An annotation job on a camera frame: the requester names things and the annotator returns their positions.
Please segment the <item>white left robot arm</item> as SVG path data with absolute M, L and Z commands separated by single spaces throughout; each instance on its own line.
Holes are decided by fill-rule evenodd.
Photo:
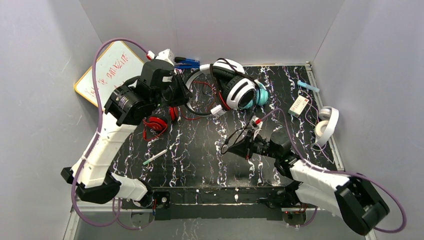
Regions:
M 119 176 L 110 166 L 119 149 L 136 128 L 160 107 L 185 105 L 191 98 L 175 67 L 161 59 L 146 62 L 140 75 L 132 77 L 110 94 L 100 108 L 99 125 L 87 149 L 72 167 L 61 171 L 71 184 L 71 200 L 105 204 L 114 198 L 141 201 L 151 187 L 140 179 Z

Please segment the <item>red headphones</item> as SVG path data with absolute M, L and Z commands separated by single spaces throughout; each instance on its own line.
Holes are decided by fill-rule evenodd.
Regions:
M 167 116 L 153 114 L 142 120 L 142 137 L 145 141 L 149 142 L 151 140 L 157 139 L 159 136 L 161 136 L 167 131 L 169 123 L 175 123 L 179 119 L 179 117 L 183 117 L 184 119 L 189 121 L 194 121 L 201 118 L 200 116 L 188 118 L 183 114 L 179 107 L 168 107 L 167 112 Z M 148 138 L 147 136 L 148 130 L 152 130 L 155 132 L 155 134 L 150 138 Z

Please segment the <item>black and white headphones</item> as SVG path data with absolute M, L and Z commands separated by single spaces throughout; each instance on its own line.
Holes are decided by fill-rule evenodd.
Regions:
M 203 64 L 189 75 L 186 86 L 190 88 L 197 77 L 206 74 L 210 74 L 214 82 L 218 104 L 208 112 L 197 112 L 188 102 L 184 106 L 190 113 L 201 118 L 220 117 L 230 110 L 259 106 L 255 102 L 257 85 L 254 82 L 258 79 L 248 75 L 240 63 L 218 58 L 214 63 Z

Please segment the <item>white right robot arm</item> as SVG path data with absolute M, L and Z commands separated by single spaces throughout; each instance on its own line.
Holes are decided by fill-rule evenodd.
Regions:
M 343 219 L 359 235 L 367 235 L 390 213 L 370 181 L 326 173 L 322 167 L 303 162 L 284 130 L 273 132 L 270 139 L 249 130 L 225 150 L 246 160 L 254 154 L 273 158 L 276 170 L 293 181 L 285 189 L 288 204 L 305 203 L 325 209 Z

